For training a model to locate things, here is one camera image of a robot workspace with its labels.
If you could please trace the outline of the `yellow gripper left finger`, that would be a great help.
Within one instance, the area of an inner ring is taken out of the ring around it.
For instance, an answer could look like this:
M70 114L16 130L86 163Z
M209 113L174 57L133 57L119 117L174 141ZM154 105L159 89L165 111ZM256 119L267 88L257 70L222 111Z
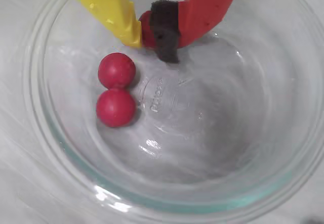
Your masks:
M141 22L130 0L78 0L124 45L142 47Z

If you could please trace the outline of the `orange gripper right finger with foam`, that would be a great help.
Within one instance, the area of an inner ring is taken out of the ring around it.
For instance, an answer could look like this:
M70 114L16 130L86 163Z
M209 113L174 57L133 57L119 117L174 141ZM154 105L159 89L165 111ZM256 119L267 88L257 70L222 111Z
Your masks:
M204 36L224 18L233 0L158 0L152 3L150 29L155 53L166 63L178 63L179 48Z

